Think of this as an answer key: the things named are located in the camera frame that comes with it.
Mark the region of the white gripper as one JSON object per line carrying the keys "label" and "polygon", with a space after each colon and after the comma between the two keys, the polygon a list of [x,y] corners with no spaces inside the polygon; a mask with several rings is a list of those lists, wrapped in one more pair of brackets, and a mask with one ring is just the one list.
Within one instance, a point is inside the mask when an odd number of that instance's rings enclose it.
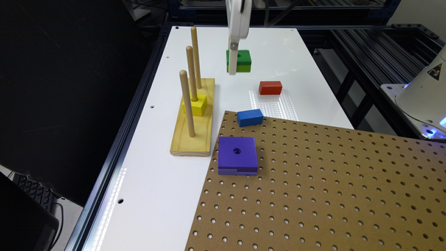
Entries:
{"label": "white gripper", "polygon": [[238,42],[246,39],[252,11],[252,0],[226,0],[226,16],[229,28],[228,73],[236,74]]}

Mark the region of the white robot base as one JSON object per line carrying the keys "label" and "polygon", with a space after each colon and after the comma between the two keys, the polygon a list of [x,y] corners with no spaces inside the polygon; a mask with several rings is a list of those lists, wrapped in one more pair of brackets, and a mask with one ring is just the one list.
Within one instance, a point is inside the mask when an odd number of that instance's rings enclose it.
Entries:
{"label": "white robot base", "polygon": [[411,82],[381,89],[422,138],[445,139],[445,49]]}

